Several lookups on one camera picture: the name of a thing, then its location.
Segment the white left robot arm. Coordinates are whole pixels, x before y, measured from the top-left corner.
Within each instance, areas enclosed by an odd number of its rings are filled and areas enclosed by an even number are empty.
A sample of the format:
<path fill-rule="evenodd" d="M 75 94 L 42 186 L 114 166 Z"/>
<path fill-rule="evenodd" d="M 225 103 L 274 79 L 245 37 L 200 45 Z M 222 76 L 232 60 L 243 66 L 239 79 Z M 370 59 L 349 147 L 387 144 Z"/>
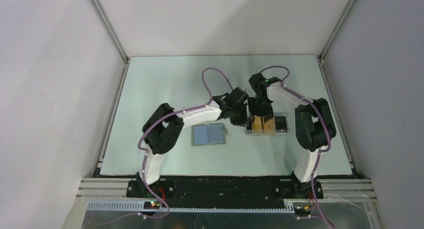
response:
<path fill-rule="evenodd" d="M 249 95 L 236 87 L 230 93 L 212 96 L 200 106 L 176 110 L 168 103 L 161 104 L 142 128 L 138 149 L 144 153 L 138 190 L 145 197 L 153 197 L 158 191 L 157 181 L 167 154 L 176 144 L 182 130 L 209 121 L 230 119 L 235 126 L 243 126 L 241 119 L 247 114 Z"/>

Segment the clear plastic card box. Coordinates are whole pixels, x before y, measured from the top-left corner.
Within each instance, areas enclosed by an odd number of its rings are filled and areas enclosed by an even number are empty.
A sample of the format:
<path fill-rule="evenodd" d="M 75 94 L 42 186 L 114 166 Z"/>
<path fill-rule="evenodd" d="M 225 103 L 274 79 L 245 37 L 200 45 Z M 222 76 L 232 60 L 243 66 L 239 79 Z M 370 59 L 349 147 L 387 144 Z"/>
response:
<path fill-rule="evenodd" d="M 273 116 L 249 115 L 245 134 L 248 136 L 285 136 L 289 130 L 288 114 L 275 112 Z"/>

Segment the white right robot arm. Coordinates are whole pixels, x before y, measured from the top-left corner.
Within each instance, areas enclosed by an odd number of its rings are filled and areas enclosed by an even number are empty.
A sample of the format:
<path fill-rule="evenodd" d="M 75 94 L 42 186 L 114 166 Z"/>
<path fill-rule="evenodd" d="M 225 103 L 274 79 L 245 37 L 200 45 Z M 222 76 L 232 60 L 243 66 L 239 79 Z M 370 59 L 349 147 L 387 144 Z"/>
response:
<path fill-rule="evenodd" d="M 304 198 L 315 184 L 318 165 L 323 153 L 331 150 L 331 140 L 336 136 L 336 126 L 329 103 L 324 98 L 306 97 L 277 77 L 265 78 L 256 73 L 248 80 L 255 96 L 248 99 L 248 111 L 252 129 L 263 129 L 275 133 L 275 125 L 268 121 L 275 119 L 273 104 L 277 103 L 293 110 L 294 130 L 297 142 L 303 148 L 297 165 L 292 172 L 297 180 L 291 183 L 291 193 L 297 198 Z"/>

